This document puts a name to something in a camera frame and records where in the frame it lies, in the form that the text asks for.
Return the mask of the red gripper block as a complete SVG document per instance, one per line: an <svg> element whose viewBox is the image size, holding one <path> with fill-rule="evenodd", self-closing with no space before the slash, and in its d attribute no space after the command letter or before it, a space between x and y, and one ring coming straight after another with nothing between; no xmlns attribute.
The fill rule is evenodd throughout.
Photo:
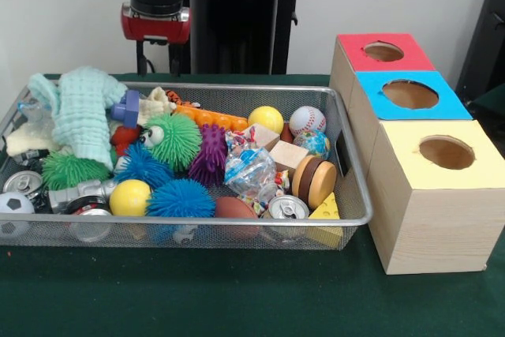
<svg viewBox="0 0 505 337"><path fill-rule="evenodd" d="M176 43L186 43L189 40L190 8L182 7L168 17L153 17L138 13L128 2L123 2L121 25L124 37L136 41L139 76L145 76L148 71L143 41L172 43L168 47L170 74L174 77L181 75L181 44Z"/></svg>

